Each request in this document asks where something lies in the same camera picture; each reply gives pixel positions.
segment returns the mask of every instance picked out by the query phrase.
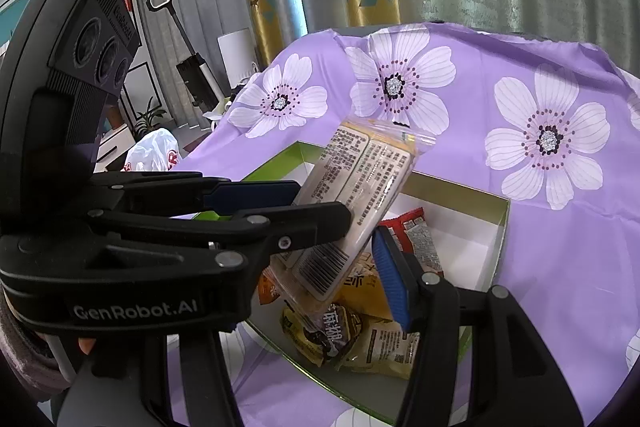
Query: barcode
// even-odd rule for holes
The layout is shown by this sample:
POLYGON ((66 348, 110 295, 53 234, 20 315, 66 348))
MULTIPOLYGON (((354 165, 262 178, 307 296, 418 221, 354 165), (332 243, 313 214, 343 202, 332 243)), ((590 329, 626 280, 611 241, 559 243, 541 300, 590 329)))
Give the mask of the barcode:
POLYGON ((347 254, 333 243, 316 245, 305 251, 296 272, 307 290, 324 299, 348 261, 347 254))

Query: cardboard box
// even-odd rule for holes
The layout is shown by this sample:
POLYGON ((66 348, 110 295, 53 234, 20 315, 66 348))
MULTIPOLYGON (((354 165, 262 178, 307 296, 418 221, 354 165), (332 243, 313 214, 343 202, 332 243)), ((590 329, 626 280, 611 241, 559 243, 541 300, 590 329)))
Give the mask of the cardboard box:
MULTIPOLYGON (((322 148, 297 142, 246 180, 295 180, 301 185, 322 148)), ((445 277, 455 286, 487 291, 497 272, 509 215, 509 200, 413 172, 385 219, 422 206, 445 277)), ((331 393, 382 421, 393 423, 407 381, 400 378, 316 367, 305 359, 280 329, 280 298, 260 306, 254 296, 250 324, 300 371, 331 393)), ((459 359, 470 344, 470 328, 461 328, 459 359)))

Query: snack package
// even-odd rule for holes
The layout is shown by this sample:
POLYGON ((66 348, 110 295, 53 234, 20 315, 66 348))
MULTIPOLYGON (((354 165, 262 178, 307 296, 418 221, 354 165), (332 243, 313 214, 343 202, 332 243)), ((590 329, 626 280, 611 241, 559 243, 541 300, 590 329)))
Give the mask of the snack package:
POLYGON ((269 277, 311 329, 334 300, 373 229, 421 152, 435 140, 391 123, 349 120, 338 127, 294 204, 340 201, 353 216, 335 243, 271 256, 269 277))
POLYGON ((329 360, 339 360, 351 349, 362 329, 362 321, 350 309, 331 304, 322 314, 322 327, 318 331, 309 331, 304 327, 302 317, 285 306, 280 326, 293 340, 296 349, 320 367, 329 360))
POLYGON ((393 320, 373 256, 367 248, 342 283, 335 301, 359 314, 393 320))
POLYGON ((280 297, 280 293, 278 293, 276 285, 264 274, 260 275, 260 279, 258 279, 258 300, 260 304, 271 304, 278 297, 280 297))
POLYGON ((413 253, 416 256, 423 270, 444 276, 431 232, 424 220, 424 209, 421 206, 394 219, 380 221, 380 225, 385 225, 389 229, 400 251, 413 253))
POLYGON ((375 317, 363 316, 362 322, 360 337, 339 367, 408 380, 420 335, 404 333, 400 324, 375 317))

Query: floral tablecloth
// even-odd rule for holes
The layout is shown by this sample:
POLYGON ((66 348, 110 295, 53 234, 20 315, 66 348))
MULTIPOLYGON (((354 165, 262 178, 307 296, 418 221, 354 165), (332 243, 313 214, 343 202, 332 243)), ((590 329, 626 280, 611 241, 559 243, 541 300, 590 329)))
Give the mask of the floral tablecloth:
MULTIPOLYGON (((351 111, 434 134, 417 171, 511 198, 498 281, 538 328, 588 423, 640 350, 639 94, 640 80, 591 44, 452 24, 368 38, 327 30, 254 75, 177 169, 240 180, 297 140, 325 145, 351 111)), ((225 335, 248 426, 375 425, 249 330, 225 335)))

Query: white plastic bag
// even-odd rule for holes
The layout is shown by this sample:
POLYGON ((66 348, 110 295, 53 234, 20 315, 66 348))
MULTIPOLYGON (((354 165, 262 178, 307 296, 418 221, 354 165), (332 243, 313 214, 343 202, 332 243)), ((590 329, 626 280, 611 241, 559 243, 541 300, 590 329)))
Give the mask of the white plastic bag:
POLYGON ((178 140, 166 129, 150 132, 127 153, 124 171, 170 171, 182 159, 178 140))

